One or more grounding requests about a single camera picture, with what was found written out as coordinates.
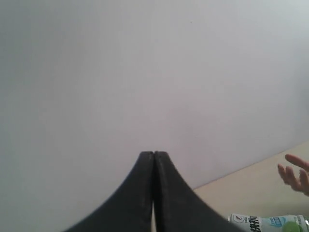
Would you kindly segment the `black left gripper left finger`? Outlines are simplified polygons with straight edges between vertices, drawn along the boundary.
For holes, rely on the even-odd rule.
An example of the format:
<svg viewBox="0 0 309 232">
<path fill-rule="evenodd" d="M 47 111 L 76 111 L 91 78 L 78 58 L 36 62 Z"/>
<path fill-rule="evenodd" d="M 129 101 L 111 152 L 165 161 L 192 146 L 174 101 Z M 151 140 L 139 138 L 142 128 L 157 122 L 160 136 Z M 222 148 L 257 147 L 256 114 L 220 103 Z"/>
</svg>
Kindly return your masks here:
<svg viewBox="0 0 309 232">
<path fill-rule="evenodd" d="M 150 232 L 154 153 L 141 152 L 113 195 L 68 232 Z"/>
</svg>

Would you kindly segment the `person's open bare hand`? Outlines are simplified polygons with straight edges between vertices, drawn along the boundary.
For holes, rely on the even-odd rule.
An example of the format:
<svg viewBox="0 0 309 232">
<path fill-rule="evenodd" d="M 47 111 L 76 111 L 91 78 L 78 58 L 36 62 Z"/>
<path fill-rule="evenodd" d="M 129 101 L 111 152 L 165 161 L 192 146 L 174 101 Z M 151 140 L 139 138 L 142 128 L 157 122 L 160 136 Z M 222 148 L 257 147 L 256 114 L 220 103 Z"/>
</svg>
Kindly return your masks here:
<svg viewBox="0 0 309 232">
<path fill-rule="evenodd" d="M 299 175 L 296 176 L 294 170 L 290 166 L 283 167 L 278 164 L 278 173 L 284 182 L 284 184 L 289 185 L 292 190 L 296 192 L 301 192 L 305 196 L 309 196 L 309 162 L 303 160 L 302 158 L 286 154 L 285 160 L 289 163 L 300 168 Z"/>
</svg>

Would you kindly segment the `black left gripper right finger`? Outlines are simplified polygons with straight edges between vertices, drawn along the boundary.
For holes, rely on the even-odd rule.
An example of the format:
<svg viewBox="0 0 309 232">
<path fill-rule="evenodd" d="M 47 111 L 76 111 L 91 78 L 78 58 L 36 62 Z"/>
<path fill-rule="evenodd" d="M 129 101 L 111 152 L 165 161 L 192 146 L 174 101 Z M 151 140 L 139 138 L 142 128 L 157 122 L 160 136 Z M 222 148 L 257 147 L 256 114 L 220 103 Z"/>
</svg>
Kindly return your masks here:
<svg viewBox="0 0 309 232">
<path fill-rule="evenodd" d="M 188 186 L 167 152 L 154 153 L 153 201 L 158 232 L 239 232 Z"/>
</svg>

